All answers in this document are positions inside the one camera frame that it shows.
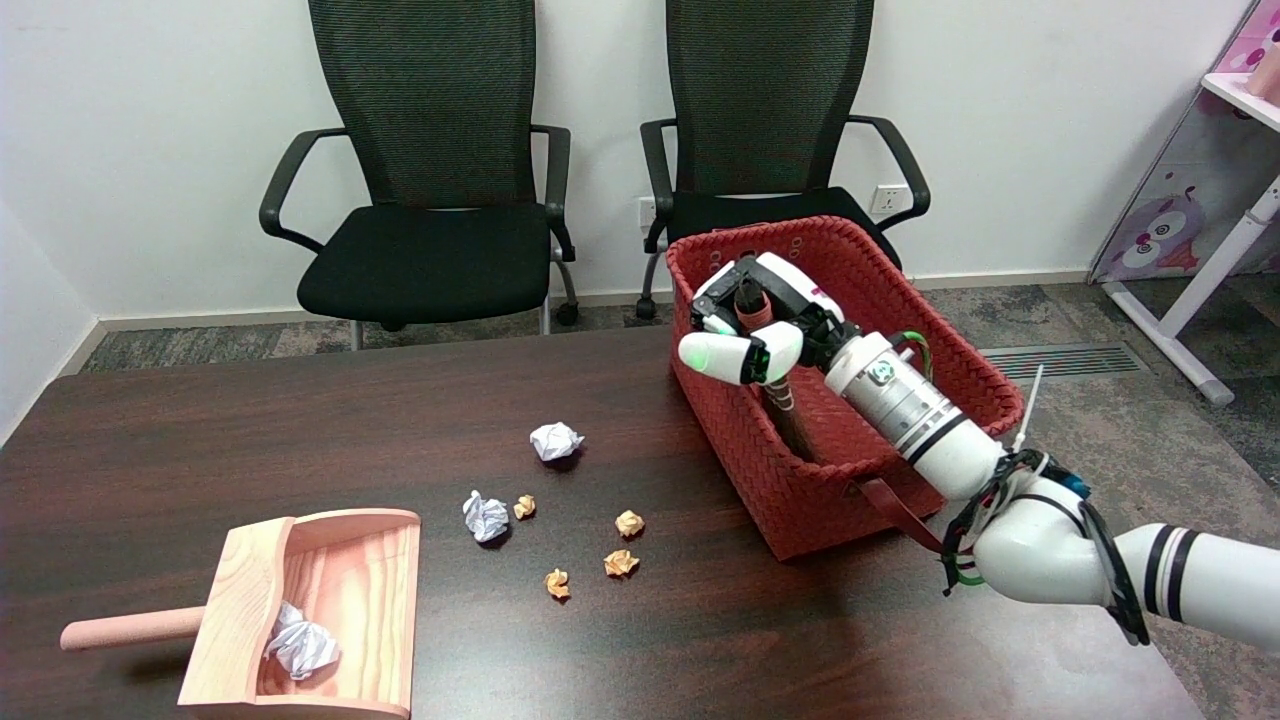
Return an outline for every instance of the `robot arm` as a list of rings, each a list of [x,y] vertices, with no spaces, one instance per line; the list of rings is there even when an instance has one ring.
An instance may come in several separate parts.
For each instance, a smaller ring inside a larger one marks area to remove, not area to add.
[[[731,297],[746,278],[769,295],[780,322],[740,337]],[[977,584],[963,571],[972,568],[1012,600],[1100,605],[1133,644],[1151,642],[1146,610],[1280,651],[1280,551],[1162,524],[1111,536],[1083,480],[1043,452],[1010,452],[987,437],[786,260],[765,254],[727,265],[699,290],[692,320],[703,332],[678,348],[690,368],[750,384],[817,366],[929,484],[965,503],[945,537],[948,585]]]

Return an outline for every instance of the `wooden dustpan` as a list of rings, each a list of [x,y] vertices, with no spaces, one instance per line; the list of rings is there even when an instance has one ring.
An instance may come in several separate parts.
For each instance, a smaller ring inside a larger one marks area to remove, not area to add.
[[[72,623],[67,651],[196,637],[178,705],[201,719],[406,720],[420,520],[338,510],[227,533],[209,602]],[[339,659],[294,682],[264,659],[280,602],[328,629]]]

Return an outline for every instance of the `chair leg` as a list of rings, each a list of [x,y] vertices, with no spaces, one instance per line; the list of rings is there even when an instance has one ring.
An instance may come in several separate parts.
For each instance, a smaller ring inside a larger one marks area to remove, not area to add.
[[[658,260],[666,256],[666,252],[650,255],[649,265],[644,269],[644,286],[640,288],[640,300],[636,301],[636,318],[641,320],[652,320],[658,315],[658,304],[653,301],[653,273],[658,269]]]
[[[556,266],[559,268],[561,279],[564,281],[564,302],[556,309],[556,322],[562,325],[572,325],[577,323],[577,291],[573,290],[573,275],[568,273],[568,265],[563,260],[556,260]]]
[[[538,311],[538,334],[552,334],[552,293],[547,293],[543,307]]]

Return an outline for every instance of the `basket handle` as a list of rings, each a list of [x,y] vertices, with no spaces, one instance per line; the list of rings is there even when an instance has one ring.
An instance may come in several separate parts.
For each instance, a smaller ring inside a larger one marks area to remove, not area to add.
[[[855,484],[861,491],[863,497],[867,498],[867,502],[870,502],[872,507],[892,523],[895,528],[902,530],[906,537],[918,542],[924,550],[934,555],[942,555],[942,541],[906,507],[906,503],[893,492],[893,488],[888,487],[888,483],[881,478],[872,478],[865,483]]]

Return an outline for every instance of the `mesh backrest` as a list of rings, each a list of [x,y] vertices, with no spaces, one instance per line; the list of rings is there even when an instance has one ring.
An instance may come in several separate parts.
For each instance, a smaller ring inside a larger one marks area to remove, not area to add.
[[[310,0],[374,202],[534,201],[534,0]]]
[[[872,32],[872,0],[667,0],[677,190],[826,187]]]

